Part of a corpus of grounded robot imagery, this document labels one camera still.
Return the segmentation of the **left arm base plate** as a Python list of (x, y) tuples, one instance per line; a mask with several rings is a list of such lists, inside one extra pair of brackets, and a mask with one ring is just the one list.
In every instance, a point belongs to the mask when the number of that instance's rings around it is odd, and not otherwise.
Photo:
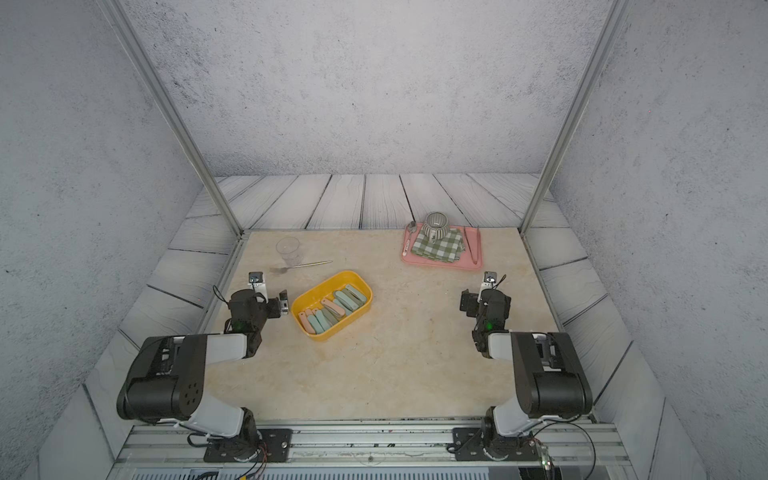
[(203, 461), (206, 463), (285, 463), (288, 461), (293, 430), (257, 429), (232, 438), (208, 441)]

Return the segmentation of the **teal folding fruit knife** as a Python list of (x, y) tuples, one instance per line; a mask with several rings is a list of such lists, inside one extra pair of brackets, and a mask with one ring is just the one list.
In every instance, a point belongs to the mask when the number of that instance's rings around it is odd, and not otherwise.
[(345, 290), (350, 296), (354, 297), (361, 304), (365, 304), (368, 301), (368, 298), (362, 292), (357, 290), (353, 285), (346, 285)]

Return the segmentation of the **pink folding fruit knife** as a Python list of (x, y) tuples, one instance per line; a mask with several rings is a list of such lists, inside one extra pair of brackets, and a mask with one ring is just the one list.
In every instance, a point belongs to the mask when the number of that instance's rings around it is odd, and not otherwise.
[(342, 318), (346, 315), (346, 310), (343, 307), (339, 306), (338, 304), (336, 304), (335, 302), (327, 298), (323, 298), (321, 300), (321, 304), (324, 307), (327, 307), (328, 309), (334, 311), (339, 318)]

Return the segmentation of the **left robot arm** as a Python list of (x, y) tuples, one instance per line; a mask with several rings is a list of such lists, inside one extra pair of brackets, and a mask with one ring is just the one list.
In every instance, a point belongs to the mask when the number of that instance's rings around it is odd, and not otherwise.
[(205, 391), (210, 365), (249, 359), (262, 343), (266, 323), (288, 312), (288, 293), (276, 297), (253, 289), (235, 292), (227, 302), (230, 318), (218, 334), (147, 338), (118, 393), (123, 420), (172, 423), (206, 439), (207, 462), (248, 462), (269, 456), (253, 413)]

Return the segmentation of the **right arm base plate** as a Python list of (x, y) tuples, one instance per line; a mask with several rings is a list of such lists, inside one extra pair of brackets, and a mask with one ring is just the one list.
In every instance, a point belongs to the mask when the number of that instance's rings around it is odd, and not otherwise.
[(540, 459), (530, 441), (498, 436), (480, 428), (454, 428), (446, 451), (459, 462), (535, 462)]

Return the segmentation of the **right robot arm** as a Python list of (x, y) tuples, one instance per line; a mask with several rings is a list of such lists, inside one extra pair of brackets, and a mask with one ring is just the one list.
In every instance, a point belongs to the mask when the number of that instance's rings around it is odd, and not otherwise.
[(495, 288), (464, 290), (459, 310), (475, 321), (476, 350), (487, 359), (512, 363), (515, 397), (490, 407), (480, 428), (487, 456), (505, 460), (538, 425), (591, 413), (592, 390), (568, 334), (508, 330), (511, 298)]

